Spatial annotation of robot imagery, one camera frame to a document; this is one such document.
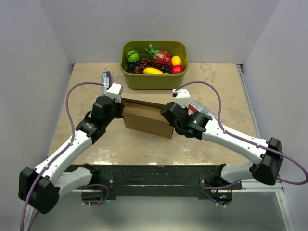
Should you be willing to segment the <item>brown cardboard box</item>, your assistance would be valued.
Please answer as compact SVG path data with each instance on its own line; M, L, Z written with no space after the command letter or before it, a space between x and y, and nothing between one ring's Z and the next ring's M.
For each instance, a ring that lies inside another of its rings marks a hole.
M123 119L126 128L171 139L173 127L160 114L163 105L123 98Z

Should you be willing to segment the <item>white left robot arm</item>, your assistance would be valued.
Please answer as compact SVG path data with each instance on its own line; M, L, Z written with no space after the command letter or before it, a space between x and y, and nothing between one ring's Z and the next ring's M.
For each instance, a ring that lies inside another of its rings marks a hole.
M96 188L101 183L100 172L89 164L83 164L67 175L63 173L106 132L113 119L123 117L123 109L119 94L98 97L92 110L73 128L70 138L57 151L36 167L25 167L20 172L18 197L26 205L46 214L72 190L85 186Z

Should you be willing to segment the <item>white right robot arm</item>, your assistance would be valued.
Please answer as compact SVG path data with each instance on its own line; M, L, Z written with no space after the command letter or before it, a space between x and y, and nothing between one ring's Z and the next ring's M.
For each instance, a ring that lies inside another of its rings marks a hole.
M266 185L275 185L283 161L283 157L278 155L282 151L278 139L258 139L231 128L223 131L213 117L201 112L189 114L175 102L164 105L160 114L177 134L216 143L247 159L235 165L225 164L209 184L226 189L235 181L255 179Z

